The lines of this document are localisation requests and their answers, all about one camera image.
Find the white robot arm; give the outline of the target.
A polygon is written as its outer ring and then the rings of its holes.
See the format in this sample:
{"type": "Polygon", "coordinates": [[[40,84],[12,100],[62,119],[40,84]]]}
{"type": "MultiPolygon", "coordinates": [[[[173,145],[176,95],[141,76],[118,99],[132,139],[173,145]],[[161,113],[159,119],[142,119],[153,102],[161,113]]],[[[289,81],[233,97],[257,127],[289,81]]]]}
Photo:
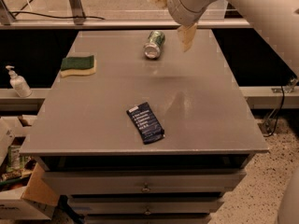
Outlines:
{"type": "MultiPolygon", "coordinates": [[[[194,25],[217,0],[149,0],[166,9],[180,27],[180,41],[191,47],[194,25]]],[[[299,72],[299,0],[226,0],[295,73],[299,72]]],[[[210,224],[299,224],[298,132],[284,143],[270,140],[270,152],[251,160],[248,176],[226,195],[210,224]]]]}

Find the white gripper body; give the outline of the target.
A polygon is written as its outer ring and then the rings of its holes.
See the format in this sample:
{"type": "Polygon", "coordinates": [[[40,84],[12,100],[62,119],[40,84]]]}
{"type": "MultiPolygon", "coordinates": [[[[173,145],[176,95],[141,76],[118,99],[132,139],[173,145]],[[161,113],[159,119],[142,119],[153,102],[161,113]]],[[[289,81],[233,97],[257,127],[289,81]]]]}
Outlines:
{"type": "Polygon", "coordinates": [[[190,26],[199,21],[207,7],[218,0],[166,0],[172,19],[180,25],[190,26]]]}

